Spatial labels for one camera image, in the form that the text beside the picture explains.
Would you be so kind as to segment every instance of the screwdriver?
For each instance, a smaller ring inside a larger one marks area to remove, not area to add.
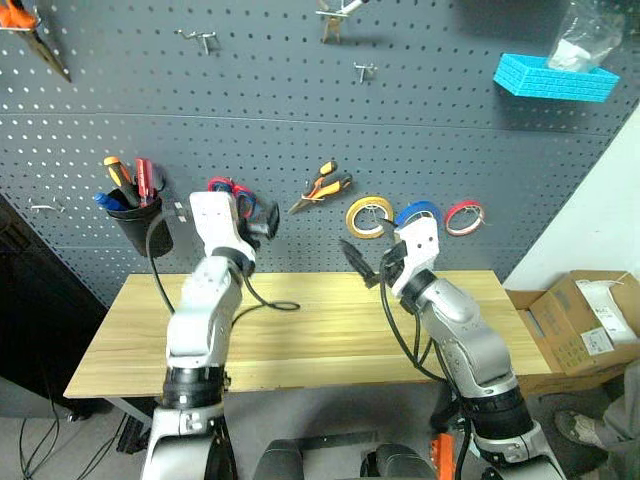
[[[118,186],[124,198],[127,199],[131,208],[138,208],[140,205],[140,198],[136,193],[133,183],[131,183],[131,175],[118,157],[107,157],[104,159],[104,165],[107,167],[107,171],[111,176],[111,179]]]
[[[138,171],[138,195],[140,196],[140,206],[146,207],[153,202],[153,164],[148,158],[136,158],[136,169]]]

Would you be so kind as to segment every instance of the wooden table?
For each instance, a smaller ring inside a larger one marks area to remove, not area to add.
[[[520,377],[551,373],[492,271],[439,275],[473,295],[487,323],[506,340]],[[174,305],[185,277],[161,276]],[[232,391],[425,381],[396,343],[378,289],[367,290],[357,274],[262,273],[254,276],[253,284],[266,299],[293,300],[302,309],[259,309],[238,322],[227,364]],[[248,292],[243,293],[241,308],[256,304]],[[400,330],[412,345],[413,317],[398,302],[391,304]],[[151,275],[130,275],[65,396],[114,400],[160,395],[168,320]],[[426,364],[440,372],[434,354]]]

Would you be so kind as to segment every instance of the blue tape roll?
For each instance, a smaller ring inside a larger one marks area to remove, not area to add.
[[[415,214],[420,212],[430,212],[438,222],[438,226],[442,225],[442,212],[432,202],[423,200],[421,202],[415,202],[402,210],[395,219],[396,225],[403,227],[404,224]]]

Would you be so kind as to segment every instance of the black cable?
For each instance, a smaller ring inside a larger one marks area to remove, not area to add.
[[[411,354],[411,350],[409,350],[409,347],[407,346],[406,342],[402,338],[402,335],[400,334],[400,330],[398,330],[398,326],[396,325],[396,322],[393,319],[393,314],[391,313],[391,308],[389,307],[389,301],[387,300],[387,289],[385,285],[385,273],[386,273],[385,270],[386,268],[385,268],[384,257],[383,257],[380,262],[380,274],[379,274],[380,275],[380,300],[382,302],[382,309],[384,310],[384,313],[387,317],[387,322],[389,322],[389,326],[391,327],[391,331],[393,332],[394,337],[396,337],[396,340],[400,344],[400,348],[402,349],[404,354],[407,356],[407,358],[411,361],[411,364],[414,366],[414,368],[416,368],[420,373],[422,373],[423,375],[426,375],[432,380],[436,380],[438,382],[444,382],[445,381],[444,378],[439,377],[438,375],[430,372],[429,370],[424,368],[422,365],[420,365],[420,363],[418,363],[418,358],[414,357]]]
[[[40,470],[40,468],[45,464],[45,462],[49,459],[49,457],[53,453],[53,449],[56,443],[58,442],[58,437],[60,435],[60,418],[58,418],[58,412],[56,411],[56,406],[53,401],[51,388],[49,387],[49,380],[47,379],[47,375],[42,365],[42,359],[40,358],[40,355],[37,354],[37,352],[36,352],[36,355],[38,357],[38,365],[40,367],[40,372],[42,373],[42,379],[44,381],[45,389],[47,390],[47,397],[49,398],[49,403],[51,404],[51,412],[53,413],[54,420],[51,426],[49,427],[49,429],[47,430],[47,432],[44,434],[44,436],[40,440],[40,442],[38,442],[38,445],[36,445],[36,448],[33,450],[28,460],[25,458],[24,448],[22,446],[22,440],[24,438],[24,430],[27,425],[27,419],[25,418],[24,420],[22,420],[22,425],[20,426],[20,435],[18,437],[18,450],[20,453],[20,471],[22,473],[23,480],[31,480],[33,478],[33,475],[35,475],[35,473],[38,470]],[[53,437],[53,441],[51,442],[51,445],[49,445],[49,450],[47,450],[47,453],[45,453],[42,456],[40,461],[32,469],[31,462],[34,461],[36,453],[38,453],[38,451],[40,450],[40,447],[44,445],[44,442],[47,440],[47,438],[49,438],[49,435],[51,434],[54,428],[55,428],[55,434]]]
[[[424,361],[427,359],[427,355],[429,355],[429,352],[431,351],[431,346],[432,345],[433,345],[433,338],[429,338],[429,342],[427,342],[427,348],[424,349],[424,352],[422,353],[422,356],[418,360],[418,363],[420,365],[424,364]]]
[[[416,313],[416,336],[413,339],[413,356],[414,358],[418,358],[418,354],[420,353],[420,316]]]
[[[444,361],[442,356],[442,352],[440,351],[440,345],[435,343],[436,356],[438,357],[438,362],[440,363],[440,368],[447,378],[449,382],[449,386],[455,393],[458,398],[458,402],[460,403],[460,410],[462,411],[462,418],[464,420],[464,439],[462,440],[462,446],[460,447],[460,453],[458,454],[458,460],[456,461],[456,476],[455,480],[462,480],[462,467],[464,466],[464,459],[467,456],[467,451],[469,450],[469,444],[471,443],[471,420],[467,415],[465,415],[464,402],[462,401],[462,395],[460,394],[460,390],[458,386],[453,381],[453,377],[447,368],[447,364]]]
[[[260,305],[254,305],[252,307],[247,308],[243,312],[240,312],[240,314],[238,314],[238,316],[233,320],[233,324],[235,324],[240,319],[240,317],[246,315],[249,312],[252,312],[253,310],[257,310],[262,307],[269,307],[274,310],[283,310],[285,312],[293,312],[295,310],[300,310],[300,304],[296,302],[290,302],[286,300],[277,300],[275,302],[268,302],[267,300],[262,298],[258,294],[258,292],[256,292],[255,288],[253,288],[253,285],[251,285],[251,281],[249,280],[249,277],[247,275],[243,275],[243,278],[244,278],[244,284],[247,287],[247,290],[249,290],[249,293],[251,293],[251,295],[253,295],[253,297],[258,302],[260,302]]]
[[[153,279],[156,283],[156,289],[158,290],[158,293],[160,293],[162,301],[167,306],[167,309],[173,315],[175,313],[175,309],[171,304],[171,300],[169,300],[169,297],[167,296],[167,292],[165,292],[164,287],[162,286],[162,282],[160,282],[160,276],[158,275],[158,270],[156,269],[156,262],[153,259],[153,255],[151,255],[151,236],[153,235],[153,232],[158,227],[158,225],[160,225],[160,222],[162,222],[163,220],[163,212],[160,212],[153,218],[153,220],[151,220],[151,223],[149,224],[149,228],[147,230],[147,235],[145,237],[145,247],[147,251],[147,258],[149,259],[149,265],[151,266],[151,272],[153,273]]]
[[[100,464],[100,462],[102,462],[102,460],[107,455],[107,453],[109,453],[109,449],[111,448],[111,445],[113,445],[113,443],[118,438],[118,435],[120,435],[120,429],[122,428],[122,425],[124,424],[124,421],[126,418],[127,418],[127,414],[125,413],[124,415],[122,415],[122,420],[120,420],[120,423],[118,424],[118,428],[116,428],[115,433],[100,446],[100,448],[96,451],[96,453],[93,455],[93,457],[91,457],[91,459],[87,463],[87,466],[84,467],[84,470],[82,470],[80,475],[76,477],[76,480],[84,480],[85,478],[87,478],[89,474],[96,469],[96,467]]]
[[[227,427],[227,419],[223,416],[220,422],[222,423],[222,435],[227,441],[227,446],[229,448],[228,452],[229,462],[231,463],[231,478],[232,480],[238,480],[238,465],[236,465],[236,456],[233,453],[233,445],[231,443],[231,436],[229,435],[229,427]]]

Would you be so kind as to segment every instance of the gray floor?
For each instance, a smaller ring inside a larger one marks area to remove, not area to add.
[[[250,479],[258,458],[275,438],[320,437],[329,446],[305,452],[308,480],[357,477],[363,452],[377,443],[393,441],[414,448],[425,456],[429,442],[429,416],[435,407],[437,386],[385,385],[320,388],[229,395],[225,409],[241,479]],[[528,402],[549,437],[563,468],[569,475],[583,473],[604,458],[597,449],[575,446],[562,439],[550,422],[559,408],[578,407],[585,413],[601,414],[608,398],[600,389],[578,394],[532,397]],[[55,455],[35,480],[73,480],[95,450],[113,434],[121,419],[114,409],[77,423],[63,423]],[[19,419],[0,418],[0,479],[20,480],[17,439]],[[29,420],[25,437],[30,451],[49,426],[50,420]],[[334,442],[362,437],[367,443],[331,446]],[[110,452],[89,478],[94,480],[138,479],[144,452],[135,455]],[[480,477],[478,461],[471,456],[464,478]]]

